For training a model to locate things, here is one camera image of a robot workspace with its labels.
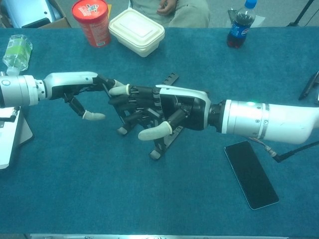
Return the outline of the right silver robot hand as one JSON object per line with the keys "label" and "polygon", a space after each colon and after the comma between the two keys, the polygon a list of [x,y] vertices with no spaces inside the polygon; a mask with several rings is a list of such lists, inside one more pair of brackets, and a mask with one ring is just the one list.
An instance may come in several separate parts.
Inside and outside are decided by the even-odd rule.
{"label": "right silver robot hand", "polygon": [[173,133],[178,126],[203,130],[208,126],[211,100],[204,91],[156,85],[154,87],[114,85],[109,104],[123,111],[134,110],[131,119],[142,119],[149,108],[159,114],[160,123],[142,130],[138,139],[155,140]]}

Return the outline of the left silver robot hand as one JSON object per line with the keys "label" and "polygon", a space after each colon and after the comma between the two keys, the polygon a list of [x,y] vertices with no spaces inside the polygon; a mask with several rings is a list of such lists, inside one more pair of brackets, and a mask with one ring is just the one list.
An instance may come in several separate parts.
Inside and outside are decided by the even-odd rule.
{"label": "left silver robot hand", "polygon": [[108,91],[123,84],[95,72],[84,71],[51,73],[44,78],[43,85],[46,99],[62,98],[78,116],[85,120],[96,121],[103,120],[105,115],[84,109],[75,96],[81,91]]}

